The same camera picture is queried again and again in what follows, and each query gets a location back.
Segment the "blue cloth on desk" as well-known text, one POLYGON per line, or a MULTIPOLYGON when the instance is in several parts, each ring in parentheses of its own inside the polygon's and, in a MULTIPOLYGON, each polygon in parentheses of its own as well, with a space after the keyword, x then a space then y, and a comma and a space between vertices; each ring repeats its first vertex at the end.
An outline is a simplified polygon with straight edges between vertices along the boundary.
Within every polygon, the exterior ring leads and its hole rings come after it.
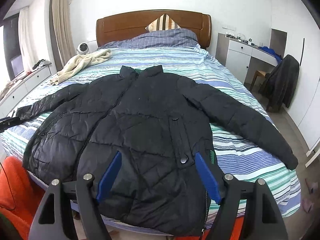
POLYGON ((277 64, 281 63, 281 61, 283 60, 282 56, 277 54, 273 49, 268 48, 267 46, 263 46, 263 47, 258 47, 260 50, 269 53, 270 55, 274 56, 274 58, 277 61, 277 64))

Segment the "blue plaid duvet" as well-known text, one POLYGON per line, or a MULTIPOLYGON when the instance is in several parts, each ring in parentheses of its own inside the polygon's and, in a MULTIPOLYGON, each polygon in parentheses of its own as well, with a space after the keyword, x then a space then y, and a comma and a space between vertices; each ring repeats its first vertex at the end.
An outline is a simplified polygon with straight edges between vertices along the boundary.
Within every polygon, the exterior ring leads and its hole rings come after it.
POLYGON ((112 41, 98 47, 98 49, 126 48, 180 48, 191 47, 201 48, 196 34, 188 29, 178 28, 172 30, 158 30, 136 36, 132 39, 112 41))

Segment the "orange chair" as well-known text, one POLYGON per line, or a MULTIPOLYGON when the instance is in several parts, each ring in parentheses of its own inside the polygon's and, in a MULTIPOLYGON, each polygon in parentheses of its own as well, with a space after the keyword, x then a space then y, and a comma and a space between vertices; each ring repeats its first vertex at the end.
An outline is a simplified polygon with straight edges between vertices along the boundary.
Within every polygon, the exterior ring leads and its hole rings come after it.
POLYGON ((1 239, 28 239, 44 190, 19 159, 7 157, 1 165, 1 239))

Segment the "small white fan heater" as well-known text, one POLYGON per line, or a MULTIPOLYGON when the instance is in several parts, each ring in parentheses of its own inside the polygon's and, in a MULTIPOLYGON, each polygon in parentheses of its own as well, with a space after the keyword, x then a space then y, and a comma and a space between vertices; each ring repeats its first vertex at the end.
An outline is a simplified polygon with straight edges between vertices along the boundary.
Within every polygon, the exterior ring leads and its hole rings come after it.
POLYGON ((76 52, 78 55, 86 55, 89 53, 89 46, 86 42, 82 42, 77 46, 76 52))

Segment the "white low drawer cabinet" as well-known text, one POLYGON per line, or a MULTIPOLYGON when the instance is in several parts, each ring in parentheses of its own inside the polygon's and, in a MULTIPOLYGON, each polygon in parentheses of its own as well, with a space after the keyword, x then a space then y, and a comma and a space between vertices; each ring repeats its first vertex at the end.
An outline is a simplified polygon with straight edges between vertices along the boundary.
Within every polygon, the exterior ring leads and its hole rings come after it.
POLYGON ((12 86, 1 100, 1 118, 7 116, 22 99, 51 75, 50 67, 44 66, 12 86))

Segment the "black puffer jacket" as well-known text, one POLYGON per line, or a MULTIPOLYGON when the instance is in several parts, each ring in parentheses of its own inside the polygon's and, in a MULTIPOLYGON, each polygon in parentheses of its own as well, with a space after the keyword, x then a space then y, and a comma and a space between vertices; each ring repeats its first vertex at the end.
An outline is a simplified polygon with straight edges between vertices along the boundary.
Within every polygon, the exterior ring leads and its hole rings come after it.
POLYGON ((29 140, 23 166, 44 183, 91 173, 99 181, 114 153, 122 165, 99 206, 109 218, 175 236, 199 236, 208 194, 195 166, 197 152, 214 152, 216 123, 294 170, 298 160, 277 129, 256 110, 210 85, 165 73, 122 67, 118 74, 72 84, 16 115, 48 117, 29 140))

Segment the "striped blue green bed sheet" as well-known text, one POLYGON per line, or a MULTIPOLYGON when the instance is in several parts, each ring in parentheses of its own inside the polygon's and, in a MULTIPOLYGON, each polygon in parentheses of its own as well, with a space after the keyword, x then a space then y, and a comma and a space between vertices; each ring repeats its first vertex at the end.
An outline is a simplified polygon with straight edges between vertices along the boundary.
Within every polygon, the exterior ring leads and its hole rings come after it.
MULTIPOLYGON (((238 102, 259 112, 274 126, 272 120, 254 96, 206 50, 184 47, 113 48, 111 51, 112 56, 107 61, 86 67, 58 86, 51 86, 48 81, 44 81, 19 103, 18 109, 30 106, 69 85, 90 83, 107 75, 118 74, 124 66, 131 67, 136 71, 161 66, 165 73, 185 76, 196 83, 207 84, 219 89, 238 102)), ((4 131, 1 140, 5 152, 23 161, 25 148, 29 140, 47 117, 48 113, 43 113, 4 131)), ((236 178, 246 181, 254 181, 259 177, 265 178, 281 213, 285 216, 293 214, 299 208, 300 183, 295 169, 288 169, 274 155, 259 148, 249 140, 225 130, 216 123, 212 123, 210 127, 213 135, 214 152, 209 156, 223 172, 233 174, 236 178)), ((206 223, 203 228, 213 221, 219 208, 210 198, 209 201, 206 223)))

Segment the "beige curtain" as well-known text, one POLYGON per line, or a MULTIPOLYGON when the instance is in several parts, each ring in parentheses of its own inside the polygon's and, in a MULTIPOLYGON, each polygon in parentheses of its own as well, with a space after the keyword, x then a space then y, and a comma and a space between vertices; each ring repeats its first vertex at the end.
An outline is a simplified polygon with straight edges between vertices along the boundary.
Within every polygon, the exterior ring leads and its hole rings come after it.
POLYGON ((72 40, 69 0, 50 0, 50 35, 57 71, 60 71, 76 52, 72 40))

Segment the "striped tan pillow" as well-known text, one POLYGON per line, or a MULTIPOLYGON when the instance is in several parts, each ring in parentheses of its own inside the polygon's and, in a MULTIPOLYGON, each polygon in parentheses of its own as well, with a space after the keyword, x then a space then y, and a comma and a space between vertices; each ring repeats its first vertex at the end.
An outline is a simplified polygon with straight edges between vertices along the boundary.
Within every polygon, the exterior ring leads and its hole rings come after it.
POLYGON ((148 32, 153 32, 159 30, 180 29, 180 26, 168 14, 163 14, 147 25, 145 29, 148 32))

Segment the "wooden headboard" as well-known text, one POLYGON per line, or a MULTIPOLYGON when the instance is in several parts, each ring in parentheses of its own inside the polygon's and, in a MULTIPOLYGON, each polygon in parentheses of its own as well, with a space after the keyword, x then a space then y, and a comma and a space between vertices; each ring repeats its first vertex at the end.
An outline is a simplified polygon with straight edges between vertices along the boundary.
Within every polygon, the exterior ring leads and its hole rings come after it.
POLYGON ((107 16, 97 20, 96 41, 98 47, 112 41, 122 41, 146 33, 146 26, 168 14, 181 28, 193 31, 201 48, 207 49, 212 38, 210 15, 184 10, 142 10, 107 16))

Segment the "white desk with drawers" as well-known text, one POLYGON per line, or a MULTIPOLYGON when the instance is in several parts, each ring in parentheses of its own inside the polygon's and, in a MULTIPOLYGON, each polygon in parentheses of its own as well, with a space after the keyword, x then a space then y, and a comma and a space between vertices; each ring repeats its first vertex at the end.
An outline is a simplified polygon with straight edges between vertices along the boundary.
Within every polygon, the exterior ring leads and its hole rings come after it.
POLYGON ((241 83, 250 83, 257 70, 270 72, 278 65, 273 55, 222 33, 217 36, 215 58, 241 83))

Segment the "cream fleece blanket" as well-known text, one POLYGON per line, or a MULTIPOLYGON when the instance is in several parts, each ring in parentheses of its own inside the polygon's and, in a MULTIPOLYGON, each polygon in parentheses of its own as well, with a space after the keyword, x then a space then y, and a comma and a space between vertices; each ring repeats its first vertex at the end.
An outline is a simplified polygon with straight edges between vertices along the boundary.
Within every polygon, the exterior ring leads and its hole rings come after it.
POLYGON ((50 80, 52 86, 61 84, 62 82, 75 76, 81 70, 89 66, 94 66, 107 61, 112 56, 110 49, 100 49, 93 53, 84 55, 75 55, 65 64, 63 69, 57 72, 50 80))

